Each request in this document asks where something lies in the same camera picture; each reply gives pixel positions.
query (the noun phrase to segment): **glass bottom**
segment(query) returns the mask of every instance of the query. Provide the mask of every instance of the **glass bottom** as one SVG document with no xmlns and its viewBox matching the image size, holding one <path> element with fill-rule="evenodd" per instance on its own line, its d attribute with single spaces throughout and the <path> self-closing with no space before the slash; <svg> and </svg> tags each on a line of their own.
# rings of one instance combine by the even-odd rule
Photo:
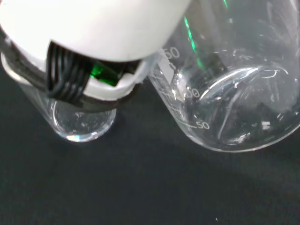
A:
<svg viewBox="0 0 300 225">
<path fill-rule="evenodd" d="M 74 111 L 66 103 L 54 101 L 51 105 L 52 127 L 62 138 L 72 142 L 89 142 L 105 134 L 113 125 L 117 110 L 100 113 Z"/>
<path fill-rule="evenodd" d="M 278 65 L 232 68 L 219 77 L 182 71 L 150 80 L 183 132 L 214 151 L 246 152 L 279 142 L 300 126 L 299 73 Z"/>
</svg>

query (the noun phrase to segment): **dark tabletop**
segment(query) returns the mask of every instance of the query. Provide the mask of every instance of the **dark tabletop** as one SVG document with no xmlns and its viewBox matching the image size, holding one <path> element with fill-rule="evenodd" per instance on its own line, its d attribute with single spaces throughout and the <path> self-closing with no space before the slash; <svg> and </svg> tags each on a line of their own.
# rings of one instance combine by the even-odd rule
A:
<svg viewBox="0 0 300 225">
<path fill-rule="evenodd" d="M 206 150 L 148 81 L 90 143 L 59 138 L 2 69 L 0 105 L 0 225 L 300 224 L 300 131 Z"/>
</svg>

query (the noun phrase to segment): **white housing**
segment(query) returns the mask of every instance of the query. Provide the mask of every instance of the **white housing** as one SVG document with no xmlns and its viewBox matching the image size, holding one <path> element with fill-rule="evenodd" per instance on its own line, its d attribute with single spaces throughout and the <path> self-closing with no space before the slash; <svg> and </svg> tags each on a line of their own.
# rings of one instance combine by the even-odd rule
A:
<svg viewBox="0 0 300 225">
<path fill-rule="evenodd" d="M 168 40 L 190 0 L 3 0 L 0 25 L 10 41 L 45 71 L 51 41 L 107 61 L 145 59 Z M 91 78 L 85 95 L 101 100 L 126 96 L 146 76 L 147 63 L 117 87 Z"/>
</svg>

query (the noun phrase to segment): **green component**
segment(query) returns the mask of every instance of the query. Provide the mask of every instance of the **green component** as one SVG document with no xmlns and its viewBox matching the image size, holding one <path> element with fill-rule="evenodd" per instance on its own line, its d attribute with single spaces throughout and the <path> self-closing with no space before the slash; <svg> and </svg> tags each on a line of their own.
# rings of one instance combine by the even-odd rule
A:
<svg viewBox="0 0 300 225">
<path fill-rule="evenodd" d="M 114 66 L 112 67 L 106 65 L 103 62 L 98 61 L 91 73 L 90 77 L 99 80 L 100 82 L 109 84 L 111 86 L 116 86 L 122 77 L 124 67 Z"/>
</svg>

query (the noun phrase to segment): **black cable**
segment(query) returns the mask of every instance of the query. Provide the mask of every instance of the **black cable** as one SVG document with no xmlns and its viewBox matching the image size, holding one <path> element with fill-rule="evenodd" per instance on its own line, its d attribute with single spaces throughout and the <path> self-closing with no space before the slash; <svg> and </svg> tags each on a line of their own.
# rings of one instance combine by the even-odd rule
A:
<svg viewBox="0 0 300 225">
<path fill-rule="evenodd" d="M 92 66 L 91 59 L 51 43 L 46 65 L 48 97 L 77 102 L 83 95 Z"/>
</svg>

